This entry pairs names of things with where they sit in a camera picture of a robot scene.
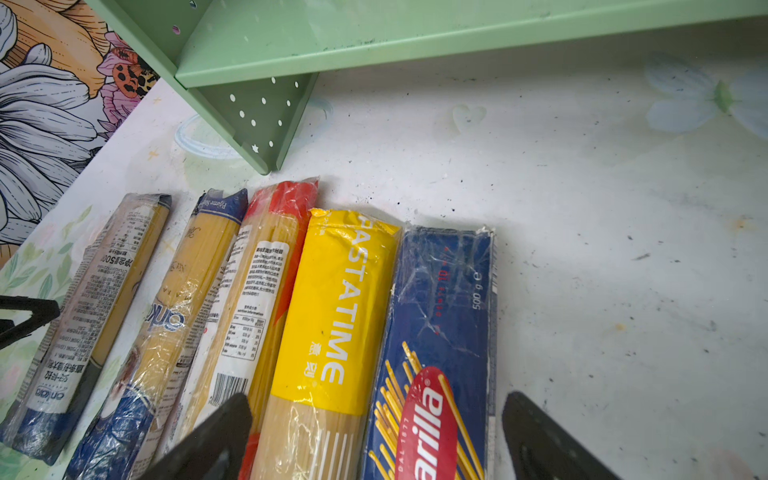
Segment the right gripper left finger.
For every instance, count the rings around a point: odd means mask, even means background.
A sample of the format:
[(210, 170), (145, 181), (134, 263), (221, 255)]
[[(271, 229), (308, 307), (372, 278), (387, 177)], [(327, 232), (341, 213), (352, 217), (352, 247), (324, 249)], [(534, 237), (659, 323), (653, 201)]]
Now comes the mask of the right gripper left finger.
[(237, 479), (251, 422), (246, 395), (235, 394), (140, 479)]

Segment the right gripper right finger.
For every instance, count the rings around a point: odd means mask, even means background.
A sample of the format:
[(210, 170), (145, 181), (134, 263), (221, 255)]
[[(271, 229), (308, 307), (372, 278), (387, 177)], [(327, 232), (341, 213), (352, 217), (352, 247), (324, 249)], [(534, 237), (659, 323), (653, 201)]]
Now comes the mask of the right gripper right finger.
[(614, 472), (520, 391), (507, 395), (502, 427), (518, 479), (618, 480)]

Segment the clear grey label spaghetti bag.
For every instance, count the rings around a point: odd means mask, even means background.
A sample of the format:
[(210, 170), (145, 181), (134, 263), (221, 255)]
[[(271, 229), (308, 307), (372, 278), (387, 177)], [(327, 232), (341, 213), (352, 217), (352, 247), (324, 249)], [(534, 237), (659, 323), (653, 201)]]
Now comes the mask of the clear grey label spaghetti bag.
[(1, 423), (1, 440), (48, 465), (73, 433), (127, 315), (172, 206), (169, 194), (124, 196), (70, 283)]

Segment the yellow blue spaghetti bag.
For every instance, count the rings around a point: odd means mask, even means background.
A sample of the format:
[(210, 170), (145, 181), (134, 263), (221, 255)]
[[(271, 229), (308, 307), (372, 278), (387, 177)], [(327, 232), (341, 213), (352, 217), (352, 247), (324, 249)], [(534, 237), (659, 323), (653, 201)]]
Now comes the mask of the yellow blue spaghetti bag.
[(248, 208), (248, 192), (203, 194), (113, 389), (65, 470), (67, 479), (135, 479), (175, 401), (177, 365)]

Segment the blue Barilla spaghetti box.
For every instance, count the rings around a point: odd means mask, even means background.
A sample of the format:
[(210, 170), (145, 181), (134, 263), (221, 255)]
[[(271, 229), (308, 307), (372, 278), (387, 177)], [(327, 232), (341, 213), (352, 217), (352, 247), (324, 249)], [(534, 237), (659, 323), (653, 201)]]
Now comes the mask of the blue Barilla spaghetti box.
[(487, 228), (406, 230), (359, 478), (493, 478), (494, 240)]

